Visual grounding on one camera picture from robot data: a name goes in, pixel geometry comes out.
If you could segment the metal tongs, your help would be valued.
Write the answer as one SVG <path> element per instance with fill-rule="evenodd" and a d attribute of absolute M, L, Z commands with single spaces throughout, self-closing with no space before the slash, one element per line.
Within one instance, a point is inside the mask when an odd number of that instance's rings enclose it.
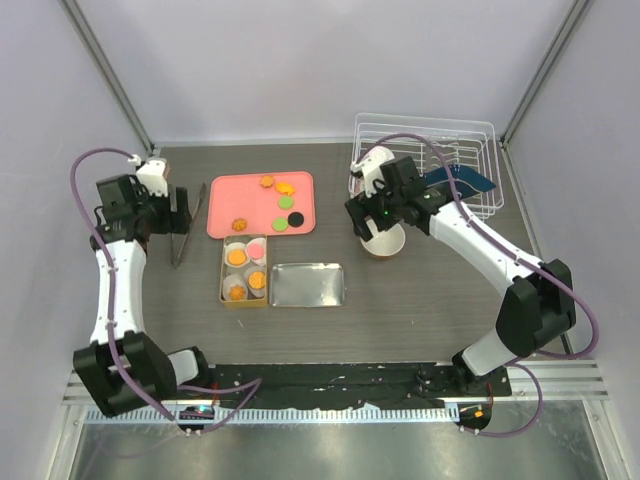
<path fill-rule="evenodd" d="M 181 243 L 178 243 L 177 237 L 175 234 L 170 235 L 170 240 L 169 240 L 170 262 L 174 268 L 178 268 L 182 263 L 182 260 L 185 256 L 188 241 L 190 239 L 191 233 L 195 226 L 195 222 L 199 216 L 199 213 L 204 204 L 206 196 L 207 196 L 207 185 L 205 183 L 202 183 L 198 189 L 195 205 L 193 209 L 190 211 L 191 223 L 189 225 L 187 232 L 185 234 L 182 234 Z"/>

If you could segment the gold cookie tin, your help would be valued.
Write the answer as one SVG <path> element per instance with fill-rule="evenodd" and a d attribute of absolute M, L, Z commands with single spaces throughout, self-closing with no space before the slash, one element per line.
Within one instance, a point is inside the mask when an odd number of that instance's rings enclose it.
<path fill-rule="evenodd" d="M 239 274 L 244 278 L 244 272 L 252 267 L 252 266 L 259 266 L 254 264 L 250 259 L 249 262 L 241 268 L 230 268 L 227 267 L 224 263 L 224 249 L 225 246 L 228 245 L 231 242 L 243 242 L 245 244 L 247 244 L 251 239 L 256 238 L 256 237 L 265 237 L 266 238 L 266 247 L 267 247 L 267 260 L 266 260 L 266 264 L 264 266 L 260 266 L 263 267 L 266 270 L 267 276 L 268 276 L 268 285 L 267 285 L 267 291 L 266 291 L 266 295 L 264 298 L 255 298 L 249 291 L 249 297 L 247 300 L 245 301 L 241 301 L 241 302 L 224 302 L 221 298 L 221 286 L 222 286 L 222 281 L 223 279 L 231 274 Z M 267 237 L 264 235 L 234 235 L 234 236 L 228 236 L 223 240 L 223 250 L 222 250 L 222 265 L 221 265 L 221 274 L 220 274 L 220 293 L 219 293 L 219 299 L 221 301 L 221 303 L 228 309 L 243 309 L 243 308 L 261 308 L 261 307 L 266 307 L 267 303 L 268 303 L 268 294 L 269 294 L 269 273 L 268 273 L 268 260 L 269 260 L 269 255 L 268 255 L 268 242 L 267 242 Z"/>

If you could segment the pink round cookie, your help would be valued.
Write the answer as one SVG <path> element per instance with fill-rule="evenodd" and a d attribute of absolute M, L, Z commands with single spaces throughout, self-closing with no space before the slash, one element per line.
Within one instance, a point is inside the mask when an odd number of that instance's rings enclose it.
<path fill-rule="evenodd" d="M 260 260 L 265 255 L 265 244 L 262 239 L 253 239 L 246 245 L 247 255 L 252 260 Z"/>

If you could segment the orange ridged round cookie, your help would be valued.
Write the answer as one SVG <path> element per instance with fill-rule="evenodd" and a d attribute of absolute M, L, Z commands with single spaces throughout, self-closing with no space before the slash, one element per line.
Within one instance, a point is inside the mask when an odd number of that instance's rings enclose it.
<path fill-rule="evenodd" d="M 255 270 L 247 277 L 247 283 L 254 290 L 262 290 L 266 287 L 267 276 L 264 271 Z"/>

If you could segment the silver tin lid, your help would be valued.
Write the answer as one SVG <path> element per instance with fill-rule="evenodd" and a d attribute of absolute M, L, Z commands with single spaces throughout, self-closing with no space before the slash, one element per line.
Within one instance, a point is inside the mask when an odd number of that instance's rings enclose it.
<path fill-rule="evenodd" d="M 338 263 L 283 263 L 271 269 L 273 307 L 339 307 L 344 299 L 344 270 Z"/>

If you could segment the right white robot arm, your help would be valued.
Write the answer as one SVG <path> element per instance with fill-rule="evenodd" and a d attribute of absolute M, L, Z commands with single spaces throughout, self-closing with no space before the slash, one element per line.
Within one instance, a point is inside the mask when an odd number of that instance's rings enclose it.
<path fill-rule="evenodd" d="M 453 249 L 502 296 L 494 327 L 452 359 L 457 391 L 472 395 L 488 376 L 526 358 L 576 322 L 567 265 L 548 263 L 516 248 L 477 217 L 449 181 L 428 185 L 410 157 L 377 147 L 352 165 L 356 191 L 345 203 L 364 244 L 383 239 L 400 223 L 414 226 Z"/>

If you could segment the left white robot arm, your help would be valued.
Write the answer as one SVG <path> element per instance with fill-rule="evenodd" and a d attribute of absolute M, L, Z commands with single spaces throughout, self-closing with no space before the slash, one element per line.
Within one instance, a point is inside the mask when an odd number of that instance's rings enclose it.
<path fill-rule="evenodd" d="M 164 352 L 144 327 L 142 282 L 153 235 L 186 235 L 192 225 L 188 191 L 153 191 L 133 174 L 96 184 L 100 205 L 90 237 L 99 267 L 96 323 L 73 367 L 100 411 L 115 417 L 173 398 L 180 388 L 205 397 L 213 385 L 195 346 Z"/>

